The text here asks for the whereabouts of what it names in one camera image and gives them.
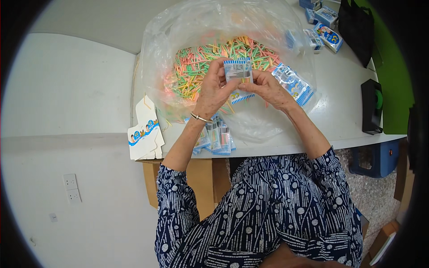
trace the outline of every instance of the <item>floor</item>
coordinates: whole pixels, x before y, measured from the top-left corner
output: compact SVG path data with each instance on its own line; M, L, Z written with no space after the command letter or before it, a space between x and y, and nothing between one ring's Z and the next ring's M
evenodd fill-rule
M369 168L368 151L360 154L360 166ZM351 198L359 211L368 219L369 227L363 240L364 257L380 229L396 218L400 202L393 198L396 184L396 170L382 179L374 179L348 171L349 161L352 160L350 149L335 150L346 174L350 187Z

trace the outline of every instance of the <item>white wall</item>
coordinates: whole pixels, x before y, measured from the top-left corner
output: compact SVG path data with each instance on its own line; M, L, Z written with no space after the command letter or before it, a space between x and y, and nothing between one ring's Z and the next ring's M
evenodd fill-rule
M125 133L1 139L12 212L44 267L157 267L157 212L126 140ZM62 175L69 173L81 204L67 201Z
M33 33L61 33L137 54L146 24L181 0L53 0Z
M6 84L1 137L126 133L135 58L82 38L29 34Z

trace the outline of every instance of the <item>pile of straws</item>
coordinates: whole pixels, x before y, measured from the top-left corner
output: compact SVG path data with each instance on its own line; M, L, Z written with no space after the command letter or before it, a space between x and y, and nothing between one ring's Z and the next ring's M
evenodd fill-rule
M273 50L247 36L236 37L226 44L184 48L176 54L174 69L176 70L178 87L173 89L173 92L181 98L196 101L210 61L220 57L228 57L234 60L240 57L251 57L253 69L270 72L280 63L278 55ZM229 101L227 101L227 105L223 106L221 111L234 113Z

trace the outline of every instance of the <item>wall socket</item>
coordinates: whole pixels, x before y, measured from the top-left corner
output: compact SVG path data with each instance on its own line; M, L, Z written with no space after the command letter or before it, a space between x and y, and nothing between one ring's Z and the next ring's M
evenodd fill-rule
M79 190L78 189L67 190L67 199L69 200L70 204L81 203Z
M63 178L64 178L64 186L66 187L66 190L73 190L78 188L75 174L65 174L63 175Z

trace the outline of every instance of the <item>bracelet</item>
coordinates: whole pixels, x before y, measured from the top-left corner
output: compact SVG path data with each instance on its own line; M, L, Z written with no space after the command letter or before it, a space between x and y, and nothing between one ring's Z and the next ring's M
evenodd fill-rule
M201 117L199 117L199 115L195 115L194 113L190 113L190 115L194 118L194 119L196 119L196 120L198 120L198 119L200 119L200 120L203 120L203 121L205 121L205 122L207 122L207 123L213 123L213 120L206 120L206 119L204 119L204 118L201 118Z

